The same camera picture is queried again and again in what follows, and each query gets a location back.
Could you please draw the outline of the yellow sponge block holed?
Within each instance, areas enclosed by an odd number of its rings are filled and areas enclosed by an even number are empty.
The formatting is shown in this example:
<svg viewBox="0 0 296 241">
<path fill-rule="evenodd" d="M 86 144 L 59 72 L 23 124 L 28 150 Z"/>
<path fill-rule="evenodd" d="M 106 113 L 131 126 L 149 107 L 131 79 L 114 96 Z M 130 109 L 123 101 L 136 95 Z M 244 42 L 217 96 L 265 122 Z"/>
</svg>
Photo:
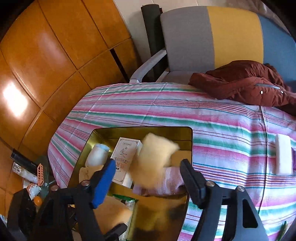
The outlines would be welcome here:
<svg viewBox="0 0 296 241">
<path fill-rule="evenodd" d="M 103 165 L 82 167 L 79 170 L 79 183 L 81 183 L 84 180 L 90 180 L 93 174 L 96 171 L 100 171 L 102 168 Z"/>
</svg>

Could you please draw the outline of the white rolled sock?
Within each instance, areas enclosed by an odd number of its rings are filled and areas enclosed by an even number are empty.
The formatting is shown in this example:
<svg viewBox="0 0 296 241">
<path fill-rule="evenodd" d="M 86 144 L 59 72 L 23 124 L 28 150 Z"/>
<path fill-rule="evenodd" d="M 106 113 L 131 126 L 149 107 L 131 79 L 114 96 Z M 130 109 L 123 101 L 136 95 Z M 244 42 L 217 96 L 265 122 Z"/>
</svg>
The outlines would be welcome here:
<svg viewBox="0 0 296 241">
<path fill-rule="evenodd" d="M 104 144 L 95 144 L 86 159 L 85 167 L 104 165 L 107 161 L 109 150 L 110 147 Z"/>
</svg>

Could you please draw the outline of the wooden wardrobe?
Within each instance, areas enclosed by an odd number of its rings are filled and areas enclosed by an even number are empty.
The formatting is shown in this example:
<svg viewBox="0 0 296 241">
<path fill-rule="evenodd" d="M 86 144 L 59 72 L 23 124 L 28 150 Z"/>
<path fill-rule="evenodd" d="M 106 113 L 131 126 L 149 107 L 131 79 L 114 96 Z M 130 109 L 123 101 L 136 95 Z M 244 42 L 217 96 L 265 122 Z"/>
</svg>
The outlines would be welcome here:
<svg viewBox="0 0 296 241">
<path fill-rule="evenodd" d="M 90 90 L 128 82 L 140 65 L 113 1 L 26 1 L 1 34 L 1 214 L 22 180 L 13 150 L 46 156 L 66 185 L 88 134 L 66 116 Z"/>
</svg>

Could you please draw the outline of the yellow sponge block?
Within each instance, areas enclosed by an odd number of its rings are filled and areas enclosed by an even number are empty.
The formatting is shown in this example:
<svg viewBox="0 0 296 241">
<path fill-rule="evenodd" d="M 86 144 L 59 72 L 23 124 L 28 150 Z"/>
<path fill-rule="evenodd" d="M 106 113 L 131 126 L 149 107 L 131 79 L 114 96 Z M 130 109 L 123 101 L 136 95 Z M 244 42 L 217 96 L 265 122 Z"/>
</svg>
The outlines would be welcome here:
<svg viewBox="0 0 296 241">
<path fill-rule="evenodd" d="M 179 145 L 167 138 L 148 133 L 142 140 L 142 148 L 135 155 L 129 174 L 135 185 L 152 188 L 164 176 L 171 163 L 171 155 L 180 149 Z"/>
<path fill-rule="evenodd" d="M 132 216 L 125 204 L 111 196 L 105 197 L 93 212 L 103 235 L 120 223 L 128 223 Z"/>
</svg>

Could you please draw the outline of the striped bed sheet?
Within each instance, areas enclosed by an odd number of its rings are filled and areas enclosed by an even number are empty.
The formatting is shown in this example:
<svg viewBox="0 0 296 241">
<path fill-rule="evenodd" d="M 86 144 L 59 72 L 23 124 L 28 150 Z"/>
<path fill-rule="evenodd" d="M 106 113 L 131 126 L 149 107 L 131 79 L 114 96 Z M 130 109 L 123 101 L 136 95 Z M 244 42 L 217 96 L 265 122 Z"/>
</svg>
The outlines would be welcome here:
<svg viewBox="0 0 296 241">
<path fill-rule="evenodd" d="M 54 133 L 48 157 L 60 187 L 96 129 L 169 128 L 168 139 L 191 140 L 195 170 L 221 187 L 243 186 L 275 240 L 284 222 L 295 219 L 295 175 L 275 173 L 275 137 L 295 146 L 295 117 L 277 108 L 217 100 L 190 85 L 115 84 L 88 92 Z"/>
</svg>

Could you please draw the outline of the yellow sponge block front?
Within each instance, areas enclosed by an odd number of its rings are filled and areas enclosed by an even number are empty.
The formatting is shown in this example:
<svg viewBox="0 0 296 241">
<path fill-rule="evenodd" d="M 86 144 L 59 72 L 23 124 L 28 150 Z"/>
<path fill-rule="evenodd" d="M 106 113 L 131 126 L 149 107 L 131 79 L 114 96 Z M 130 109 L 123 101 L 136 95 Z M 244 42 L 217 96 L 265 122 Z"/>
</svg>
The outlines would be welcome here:
<svg viewBox="0 0 296 241">
<path fill-rule="evenodd" d="M 125 204 L 111 196 L 105 197 L 93 212 L 103 235 L 120 223 L 128 223 L 132 216 Z"/>
</svg>

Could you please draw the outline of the maroon puffer jacket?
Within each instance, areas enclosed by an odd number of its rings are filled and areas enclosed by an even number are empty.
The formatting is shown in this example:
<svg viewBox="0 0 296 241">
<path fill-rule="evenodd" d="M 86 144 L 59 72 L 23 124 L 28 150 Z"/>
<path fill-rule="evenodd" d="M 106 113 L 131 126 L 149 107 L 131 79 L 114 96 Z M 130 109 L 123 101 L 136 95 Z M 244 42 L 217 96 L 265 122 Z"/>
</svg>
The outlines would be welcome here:
<svg viewBox="0 0 296 241">
<path fill-rule="evenodd" d="M 193 73 L 189 85 L 218 100 L 276 107 L 295 116 L 295 92 L 269 64 L 251 60 L 232 61 L 206 73 Z"/>
</svg>

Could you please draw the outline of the cracker packet green edge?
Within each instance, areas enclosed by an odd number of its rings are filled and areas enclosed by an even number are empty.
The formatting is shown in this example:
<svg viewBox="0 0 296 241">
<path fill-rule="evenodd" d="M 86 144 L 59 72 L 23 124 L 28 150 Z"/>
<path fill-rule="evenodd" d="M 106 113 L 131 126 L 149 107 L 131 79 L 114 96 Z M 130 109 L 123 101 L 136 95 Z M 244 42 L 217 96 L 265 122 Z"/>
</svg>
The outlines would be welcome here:
<svg viewBox="0 0 296 241">
<path fill-rule="evenodd" d="M 113 197 L 115 197 L 117 200 L 123 203 L 132 212 L 132 215 L 129 218 L 128 222 L 125 223 L 127 225 L 127 230 L 119 237 L 120 241 L 124 241 L 124 240 L 127 240 L 128 233 L 130 230 L 130 225 L 132 222 L 134 207 L 138 200 L 135 198 L 131 198 L 131 197 L 127 197 L 119 194 L 114 194 Z"/>
</svg>

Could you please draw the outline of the pink sock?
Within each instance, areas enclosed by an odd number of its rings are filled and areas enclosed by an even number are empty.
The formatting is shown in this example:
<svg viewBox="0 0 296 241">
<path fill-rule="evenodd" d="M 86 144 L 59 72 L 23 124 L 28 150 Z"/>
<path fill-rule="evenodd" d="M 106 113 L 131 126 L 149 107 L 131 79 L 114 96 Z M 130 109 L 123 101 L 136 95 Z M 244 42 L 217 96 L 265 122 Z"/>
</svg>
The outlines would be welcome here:
<svg viewBox="0 0 296 241">
<path fill-rule="evenodd" d="M 185 194 L 186 188 L 180 173 L 180 167 L 166 167 L 161 181 L 158 181 L 152 188 L 144 188 L 134 185 L 133 193 L 140 196 L 166 197 Z"/>
</svg>

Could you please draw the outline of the white carton box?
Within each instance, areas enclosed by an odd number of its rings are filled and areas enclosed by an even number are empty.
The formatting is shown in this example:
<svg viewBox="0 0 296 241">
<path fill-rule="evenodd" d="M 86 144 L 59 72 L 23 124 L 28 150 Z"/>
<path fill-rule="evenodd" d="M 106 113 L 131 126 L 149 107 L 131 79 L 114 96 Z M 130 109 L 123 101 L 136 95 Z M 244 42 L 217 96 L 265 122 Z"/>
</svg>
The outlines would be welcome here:
<svg viewBox="0 0 296 241">
<path fill-rule="evenodd" d="M 112 179 L 114 183 L 131 188 L 133 181 L 129 169 L 133 158 L 140 152 L 141 148 L 142 142 L 140 140 L 119 138 L 111 155 L 116 164 L 116 171 Z"/>
</svg>

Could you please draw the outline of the gold metal tray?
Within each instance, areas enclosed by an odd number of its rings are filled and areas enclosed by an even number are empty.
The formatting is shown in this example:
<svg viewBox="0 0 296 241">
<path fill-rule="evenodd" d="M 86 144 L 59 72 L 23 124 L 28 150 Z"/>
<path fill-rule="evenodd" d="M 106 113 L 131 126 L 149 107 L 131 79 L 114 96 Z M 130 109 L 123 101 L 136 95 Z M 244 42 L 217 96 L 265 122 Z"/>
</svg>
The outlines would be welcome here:
<svg viewBox="0 0 296 241">
<path fill-rule="evenodd" d="M 88 138 L 75 165 L 69 187 L 79 183 L 79 171 L 95 144 L 110 147 L 118 156 L 120 138 L 139 140 L 140 147 L 132 153 L 125 168 L 132 179 L 132 188 L 113 181 L 109 194 L 119 194 L 137 200 L 134 206 L 128 240 L 177 240 L 181 232 L 189 196 L 186 192 L 180 163 L 191 161 L 193 131 L 180 126 L 148 126 L 98 128 Z"/>
</svg>

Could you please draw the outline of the white tissue pack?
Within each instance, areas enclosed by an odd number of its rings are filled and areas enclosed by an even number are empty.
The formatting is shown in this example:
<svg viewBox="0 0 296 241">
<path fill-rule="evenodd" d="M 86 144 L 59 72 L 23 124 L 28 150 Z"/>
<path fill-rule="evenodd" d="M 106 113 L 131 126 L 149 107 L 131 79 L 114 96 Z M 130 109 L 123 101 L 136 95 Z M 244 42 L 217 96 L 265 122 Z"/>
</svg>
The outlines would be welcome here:
<svg viewBox="0 0 296 241">
<path fill-rule="evenodd" d="M 293 173 L 293 159 L 290 137 L 283 134 L 275 136 L 276 165 L 277 175 L 288 176 Z"/>
</svg>

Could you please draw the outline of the grey yellow blue chair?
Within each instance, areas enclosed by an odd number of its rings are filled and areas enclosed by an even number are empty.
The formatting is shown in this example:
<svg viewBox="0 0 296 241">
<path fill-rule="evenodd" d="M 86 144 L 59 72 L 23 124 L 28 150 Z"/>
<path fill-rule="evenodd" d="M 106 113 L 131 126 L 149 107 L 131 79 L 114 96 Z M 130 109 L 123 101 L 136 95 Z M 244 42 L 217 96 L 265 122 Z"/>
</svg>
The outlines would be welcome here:
<svg viewBox="0 0 296 241">
<path fill-rule="evenodd" d="M 162 13 L 157 4 L 142 6 L 151 57 L 131 76 L 142 82 L 154 70 L 159 82 L 188 83 L 235 60 L 275 67 L 295 87 L 295 40 L 272 20 L 251 11 L 220 6 L 189 6 Z"/>
</svg>

